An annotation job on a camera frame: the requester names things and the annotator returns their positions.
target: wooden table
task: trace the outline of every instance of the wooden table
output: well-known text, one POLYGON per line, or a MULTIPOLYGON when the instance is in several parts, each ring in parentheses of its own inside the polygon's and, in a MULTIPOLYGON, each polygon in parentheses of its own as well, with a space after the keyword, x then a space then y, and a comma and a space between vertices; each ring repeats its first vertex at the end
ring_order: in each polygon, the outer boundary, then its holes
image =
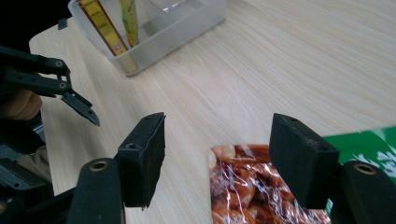
POLYGON ((35 36, 63 59, 96 127, 60 100, 42 108, 54 191, 86 162, 114 157, 146 115, 164 112, 165 160, 149 209, 128 223, 210 223, 207 153, 268 144, 274 113, 321 135, 396 124, 396 4, 379 0, 228 0, 225 22, 136 76, 119 74, 73 19, 35 36))

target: green package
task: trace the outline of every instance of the green package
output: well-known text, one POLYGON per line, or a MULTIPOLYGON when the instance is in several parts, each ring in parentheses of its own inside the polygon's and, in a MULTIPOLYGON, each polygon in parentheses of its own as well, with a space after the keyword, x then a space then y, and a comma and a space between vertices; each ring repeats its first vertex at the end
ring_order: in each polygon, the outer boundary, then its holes
POLYGON ((359 133, 325 136, 340 150, 339 162, 368 162, 383 170, 396 184, 396 126, 359 133))
POLYGON ((138 42, 138 23, 136 14, 136 3, 134 0, 120 0, 122 22, 128 37, 128 43, 132 47, 138 42))

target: packaged snack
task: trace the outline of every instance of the packaged snack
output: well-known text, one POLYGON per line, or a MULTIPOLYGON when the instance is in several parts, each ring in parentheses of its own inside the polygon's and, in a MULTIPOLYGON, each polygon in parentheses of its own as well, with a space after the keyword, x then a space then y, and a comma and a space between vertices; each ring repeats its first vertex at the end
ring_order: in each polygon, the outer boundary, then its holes
POLYGON ((132 47, 138 42, 138 24, 136 14, 136 3, 134 0, 120 0, 122 22, 124 24, 128 43, 132 47))
POLYGON ((128 50, 100 0, 76 0, 76 2, 114 56, 128 50))
POLYGON ((209 172, 213 224, 331 223, 324 210, 297 203, 267 145, 214 146, 209 172))
POLYGON ((340 150, 339 162, 363 161, 383 170, 396 185, 396 126, 324 137, 340 150))

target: screw hole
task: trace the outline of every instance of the screw hole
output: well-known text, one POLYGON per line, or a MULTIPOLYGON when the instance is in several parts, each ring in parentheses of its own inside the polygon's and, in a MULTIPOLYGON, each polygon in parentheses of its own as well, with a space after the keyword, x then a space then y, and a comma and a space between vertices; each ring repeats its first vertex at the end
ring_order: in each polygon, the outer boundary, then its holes
POLYGON ((376 175, 376 170, 366 164, 358 163, 355 164, 353 167, 355 167, 355 169, 358 170, 359 172, 364 173, 366 175, 376 175))
POLYGON ((90 170, 94 172, 102 171, 105 170, 108 166, 107 161, 99 161, 97 163, 94 163, 90 166, 90 170))

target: plastic storage bin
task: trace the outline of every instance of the plastic storage bin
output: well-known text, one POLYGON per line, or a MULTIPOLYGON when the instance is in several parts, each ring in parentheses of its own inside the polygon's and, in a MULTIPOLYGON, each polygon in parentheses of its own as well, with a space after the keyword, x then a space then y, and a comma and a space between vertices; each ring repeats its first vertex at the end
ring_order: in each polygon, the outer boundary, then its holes
MULTIPOLYGON (((119 0, 101 0, 103 8, 128 43, 119 0)), ((139 43, 114 56, 76 0, 68 8, 81 32, 125 76, 134 75, 157 62, 225 19, 226 0, 135 0, 139 43)))

